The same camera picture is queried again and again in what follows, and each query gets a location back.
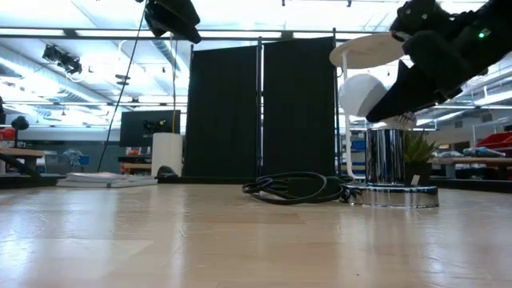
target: white tabletop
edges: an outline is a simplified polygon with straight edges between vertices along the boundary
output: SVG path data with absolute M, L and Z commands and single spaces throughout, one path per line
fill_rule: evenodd
M 329 55 L 333 65 L 343 67 L 343 52 L 347 54 L 348 69 L 368 69 L 385 65 L 403 56 L 402 43 L 391 33 L 372 34 L 347 41 Z

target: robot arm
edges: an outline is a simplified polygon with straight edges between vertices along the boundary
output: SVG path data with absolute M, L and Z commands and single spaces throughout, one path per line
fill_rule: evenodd
M 395 84 L 384 94 L 365 94 L 365 108 L 352 110 L 369 122 L 380 122 L 452 99 L 462 92 L 462 84 L 485 74 L 512 51 L 511 31 L 510 0 L 489 0 L 475 12 L 458 15 L 444 11 L 435 0 L 410 0 L 398 9 L 390 32 L 403 42 L 414 65 L 400 62 Z

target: potted plant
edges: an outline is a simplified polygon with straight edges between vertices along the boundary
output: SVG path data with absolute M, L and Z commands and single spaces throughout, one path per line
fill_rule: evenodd
M 421 133 L 413 131 L 404 132 L 404 160 L 406 163 L 406 183 L 411 184 L 415 175 L 419 176 L 418 185 L 429 185 L 430 172 L 432 171 L 432 153 L 436 149 L 435 143 L 428 143 L 424 139 L 425 131 Z

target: white pole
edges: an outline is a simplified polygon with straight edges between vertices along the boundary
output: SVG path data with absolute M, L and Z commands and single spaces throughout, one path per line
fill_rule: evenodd
M 346 80 L 348 79 L 348 64 L 347 64 L 347 54 L 348 50 L 343 51 L 342 59 L 343 59 L 343 84 L 345 84 Z M 363 176 L 356 176 L 354 172 L 352 171 L 352 142 L 350 141 L 350 116 L 344 111 L 345 113 L 345 153 L 346 153 L 346 172 L 349 176 L 352 177 L 352 179 L 364 179 Z

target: chrome cylinder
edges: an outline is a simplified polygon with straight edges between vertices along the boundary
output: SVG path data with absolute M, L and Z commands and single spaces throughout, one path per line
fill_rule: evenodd
M 366 183 L 369 185 L 405 185 L 403 130 L 368 129 L 366 131 Z
M 352 204 L 372 207 L 432 208 L 439 206 L 435 186 L 370 186 L 347 184 Z

